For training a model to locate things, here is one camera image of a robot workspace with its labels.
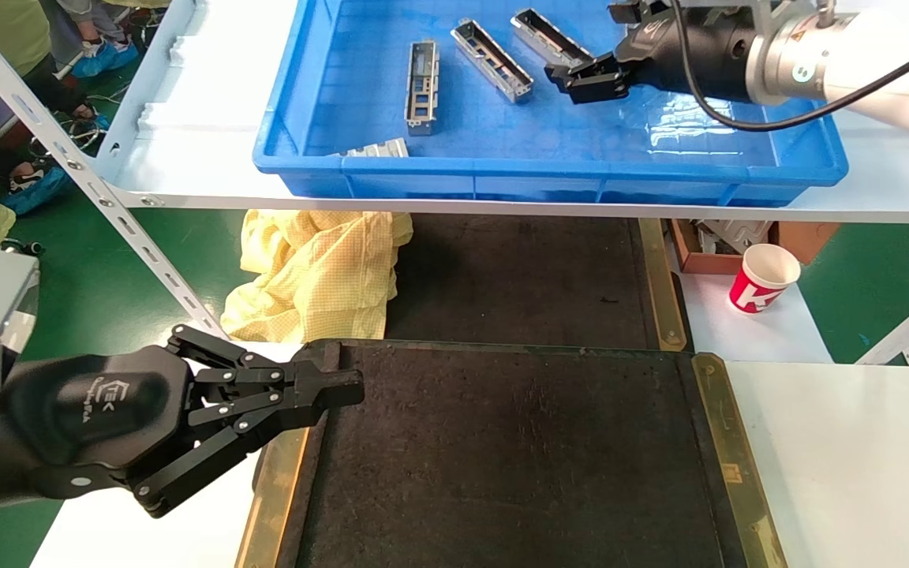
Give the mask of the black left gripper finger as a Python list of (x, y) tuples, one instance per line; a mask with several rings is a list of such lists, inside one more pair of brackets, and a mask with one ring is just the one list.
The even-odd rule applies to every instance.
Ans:
[(193, 380), (206, 402), (252, 397), (286, 404), (357, 404), (364, 399), (357, 370), (326, 372), (310, 360), (275, 362), (196, 328), (174, 327), (166, 349), (206, 368)]

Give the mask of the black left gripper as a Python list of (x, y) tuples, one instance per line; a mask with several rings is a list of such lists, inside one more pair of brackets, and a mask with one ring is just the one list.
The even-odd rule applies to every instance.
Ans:
[(161, 518), (282, 432), (365, 396), (274, 390), (190, 411), (186, 423), (192, 377), (161, 346), (15, 366), (0, 392), (0, 506), (125, 488)]

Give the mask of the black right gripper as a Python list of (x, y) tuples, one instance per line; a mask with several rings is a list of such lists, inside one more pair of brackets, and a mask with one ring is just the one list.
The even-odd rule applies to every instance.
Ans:
[[(608, 5), (610, 18), (626, 24), (615, 54), (577, 67), (545, 65), (545, 75), (573, 104), (624, 99), (631, 85), (689, 94), (679, 49), (675, 11), (664, 1), (622, 0)], [(746, 69), (755, 27), (748, 7), (694, 7), (682, 11), (694, 77), (706, 98), (748, 101)]]

